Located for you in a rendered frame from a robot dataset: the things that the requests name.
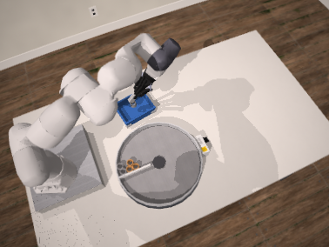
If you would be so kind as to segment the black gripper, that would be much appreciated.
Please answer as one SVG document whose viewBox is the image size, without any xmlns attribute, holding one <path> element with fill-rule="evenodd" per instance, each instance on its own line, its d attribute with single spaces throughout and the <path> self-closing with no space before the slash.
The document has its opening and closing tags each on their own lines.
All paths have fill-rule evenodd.
<svg viewBox="0 0 329 247">
<path fill-rule="evenodd" d="M 135 85 L 133 87 L 135 93 L 133 92 L 132 95 L 130 96 L 130 98 L 128 99 L 129 103 L 133 103 L 137 97 L 142 97 L 149 91 L 152 91 L 151 86 L 153 85 L 153 82 L 155 82 L 155 81 L 156 80 L 154 78 L 152 78 L 151 76 L 149 76 L 147 73 L 145 73 L 145 71 L 144 71 L 144 73 L 142 72 L 141 77 L 135 83 Z M 145 88 L 147 88 L 147 89 L 145 89 Z"/>
</svg>

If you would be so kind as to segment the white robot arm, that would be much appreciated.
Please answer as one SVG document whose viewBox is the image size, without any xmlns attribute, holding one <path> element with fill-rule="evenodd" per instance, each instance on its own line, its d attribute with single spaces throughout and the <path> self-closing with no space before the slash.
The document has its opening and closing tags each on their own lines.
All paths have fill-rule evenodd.
<svg viewBox="0 0 329 247">
<path fill-rule="evenodd" d="M 77 177 L 76 165 L 44 149 L 59 145 L 75 126 L 80 111 L 96 126 L 114 118 L 118 111 L 114 96 L 136 83 L 143 72 L 135 53 L 148 63 L 145 73 L 157 80 L 180 50 L 172 38 L 160 46 L 150 34 L 142 33 L 118 50 L 115 60 L 101 67 L 98 82 L 83 68 L 68 71 L 59 91 L 63 97 L 33 124 L 18 123 L 10 128 L 10 150 L 23 185 L 33 187 L 36 193 L 66 193 Z"/>
</svg>

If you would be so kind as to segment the blue crate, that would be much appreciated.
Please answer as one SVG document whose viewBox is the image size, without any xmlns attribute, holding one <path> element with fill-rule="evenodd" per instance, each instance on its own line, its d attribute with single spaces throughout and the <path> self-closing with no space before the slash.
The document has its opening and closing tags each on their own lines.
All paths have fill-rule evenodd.
<svg viewBox="0 0 329 247">
<path fill-rule="evenodd" d="M 131 127 L 134 123 L 156 112 L 155 105 L 146 94 L 136 98 L 137 106 L 135 108 L 132 108 L 128 102 L 130 96 L 117 102 L 117 113 L 123 119 L 126 128 Z"/>
</svg>

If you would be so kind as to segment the grey round table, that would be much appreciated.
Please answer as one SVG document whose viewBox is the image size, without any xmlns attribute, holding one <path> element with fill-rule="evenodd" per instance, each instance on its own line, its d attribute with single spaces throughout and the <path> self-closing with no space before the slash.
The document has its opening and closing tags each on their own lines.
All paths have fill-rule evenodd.
<svg viewBox="0 0 329 247">
<path fill-rule="evenodd" d="M 139 126 L 117 150 L 118 181 L 128 197 L 147 208 L 164 209 L 181 204 L 198 186 L 202 157 L 210 152 L 208 142 L 207 137 L 201 134 L 192 137 L 172 123 Z M 129 159 L 138 164 L 139 169 L 135 165 L 136 170 L 129 168 L 129 173 L 123 170 L 121 175 L 117 164 L 122 163 L 126 169 Z"/>
</svg>

